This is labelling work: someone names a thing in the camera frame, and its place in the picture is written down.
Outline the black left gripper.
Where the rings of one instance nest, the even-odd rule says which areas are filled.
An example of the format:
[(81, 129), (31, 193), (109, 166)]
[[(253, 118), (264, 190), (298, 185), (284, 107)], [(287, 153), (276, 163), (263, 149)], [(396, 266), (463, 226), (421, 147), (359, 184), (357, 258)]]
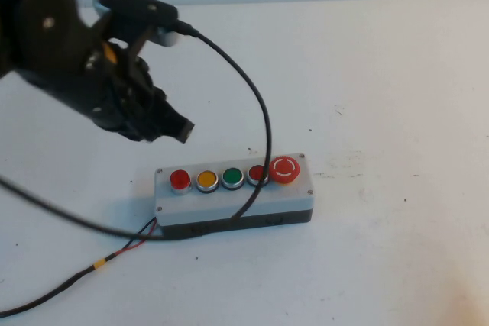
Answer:
[(49, 51), (49, 95), (96, 126), (132, 141), (189, 139), (194, 123), (167, 101), (130, 49), (75, 35), (55, 37)]

